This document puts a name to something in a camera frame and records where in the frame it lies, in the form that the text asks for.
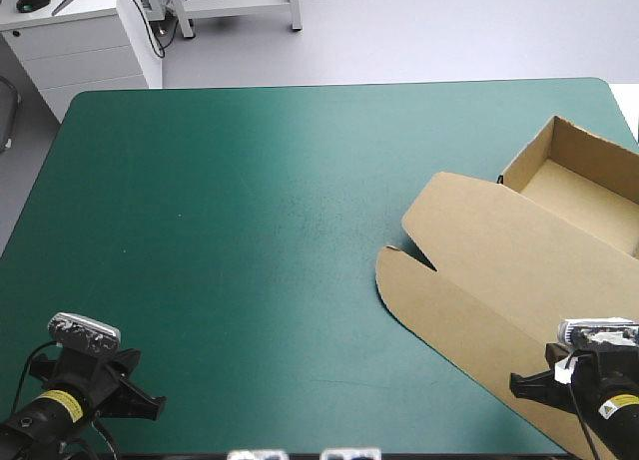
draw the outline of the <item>open cardboard box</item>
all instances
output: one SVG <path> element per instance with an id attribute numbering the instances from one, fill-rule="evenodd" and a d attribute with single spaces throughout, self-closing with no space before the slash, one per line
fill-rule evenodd
<path id="1" fill-rule="evenodd" d="M 577 419 L 510 393 L 548 366 L 564 318 L 639 319 L 639 156 L 555 117 L 499 183 L 435 175 L 402 225 L 436 270 L 395 247 L 377 258 L 395 317 L 569 452 Z M 603 458 L 614 458 L 598 442 Z"/>

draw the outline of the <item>cable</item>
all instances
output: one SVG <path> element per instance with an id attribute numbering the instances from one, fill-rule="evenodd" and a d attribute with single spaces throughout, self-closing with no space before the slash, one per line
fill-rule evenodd
<path id="1" fill-rule="evenodd" d="M 151 44 L 151 49 L 153 49 L 154 54 L 160 58 L 160 59 L 164 59 L 164 57 L 166 56 L 165 53 L 165 48 L 167 46 L 163 46 L 162 43 L 160 42 L 160 40 L 158 39 L 158 37 L 156 36 L 156 33 L 153 32 L 153 30 L 151 29 L 151 26 L 149 26 L 149 24 L 147 23 L 147 17 L 144 15 L 144 12 L 142 11 L 142 8 L 140 7 L 140 5 L 138 4 L 138 2 L 136 0 L 131 0 L 131 2 L 135 5 L 135 7 L 138 10 L 138 13 L 140 13 L 140 17 L 142 18 L 142 22 L 144 23 L 144 27 L 145 30 L 147 32 L 147 38 L 149 38 L 149 44 Z M 158 47 L 160 48 L 160 51 L 158 51 L 156 49 L 156 44 L 154 43 L 154 40 L 158 43 Z"/>
<path id="2" fill-rule="evenodd" d="M 113 435 L 111 435 L 111 432 L 107 430 L 107 427 L 105 427 L 104 424 L 97 418 L 93 421 L 91 425 L 93 426 L 94 430 L 98 432 L 98 434 L 102 437 L 105 443 L 109 446 L 109 450 L 111 450 L 111 453 L 113 453 L 114 460 L 121 460 L 122 453 L 120 452 L 120 447 L 118 447 L 118 443 L 116 442 L 116 439 L 113 438 Z"/>
<path id="3" fill-rule="evenodd" d="M 13 405 L 11 406 L 11 415 L 16 413 L 16 409 L 18 408 L 18 402 L 20 401 L 20 393 L 22 393 L 22 385 L 24 384 L 24 379 L 27 376 L 27 371 L 31 366 L 31 362 L 33 358 L 40 352 L 40 350 L 55 345 L 56 341 L 51 340 L 46 343 L 43 343 L 39 347 L 37 347 L 33 352 L 29 354 L 27 360 L 24 362 L 24 367 L 22 368 L 22 373 L 20 374 L 20 380 L 18 381 L 18 388 L 16 389 L 16 396 L 13 399 Z"/>
<path id="4" fill-rule="evenodd" d="M 171 33 L 171 39 L 169 39 L 167 44 L 162 46 L 162 49 L 167 49 L 173 43 L 173 40 L 176 38 L 176 32 L 178 31 L 178 24 L 180 24 L 180 22 L 178 21 L 178 18 L 176 18 L 176 22 L 173 25 L 173 33 Z"/>
<path id="5" fill-rule="evenodd" d="M 68 442 L 67 445 L 79 445 L 80 448 L 87 452 L 90 460 L 100 460 L 96 451 L 91 448 L 89 442 L 87 442 L 84 438 L 74 438 L 73 440 Z"/>
<path id="6" fill-rule="evenodd" d="M 568 361 L 566 362 L 566 366 L 570 367 L 570 361 L 572 357 L 574 357 L 576 351 L 572 352 L 568 356 Z M 583 415 L 581 414 L 581 409 L 577 404 L 577 398 L 575 397 L 575 392 L 572 390 L 572 379 L 568 382 L 568 391 L 570 392 L 570 397 L 572 398 L 572 405 L 575 407 L 575 413 L 577 414 L 577 419 L 579 419 L 579 425 L 581 426 L 581 430 L 583 431 L 584 436 L 586 437 L 586 441 L 588 442 L 588 446 L 590 447 L 590 451 L 592 452 L 592 456 L 595 460 L 601 460 L 599 458 L 599 454 L 597 453 L 597 448 L 595 447 L 594 442 L 592 441 L 592 437 L 590 436 L 590 432 L 588 431 L 588 427 L 586 426 L 586 422 L 583 419 Z"/>

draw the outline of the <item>green table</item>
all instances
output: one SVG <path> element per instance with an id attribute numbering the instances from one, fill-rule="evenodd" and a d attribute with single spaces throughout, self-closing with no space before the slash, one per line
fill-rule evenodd
<path id="1" fill-rule="evenodd" d="M 169 397 L 109 422 L 125 451 L 561 452 L 374 284 L 435 172 L 495 179 L 553 114 L 634 147 L 594 79 L 79 96 L 0 260 L 0 405 L 63 310 Z"/>

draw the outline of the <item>gray floor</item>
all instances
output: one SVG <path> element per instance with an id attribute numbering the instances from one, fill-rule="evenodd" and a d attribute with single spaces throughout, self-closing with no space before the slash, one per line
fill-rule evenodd
<path id="1" fill-rule="evenodd" d="M 594 76 L 639 83 L 639 0 L 303 0 L 286 14 L 201 20 L 177 38 L 167 88 Z M 58 125 L 4 43 L 24 104 L 0 155 L 0 249 Z"/>

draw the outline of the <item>white cabinet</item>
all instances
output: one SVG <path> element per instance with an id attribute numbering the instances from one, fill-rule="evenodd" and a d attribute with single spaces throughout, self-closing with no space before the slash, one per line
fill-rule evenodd
<path id="1" fill-rule="evenodd" d="M 60 120 L 84 91 L 162 88 L 162 60 L 131 0 L 62 0 L 30 14 L 0 5 L 0 31 Z"/>

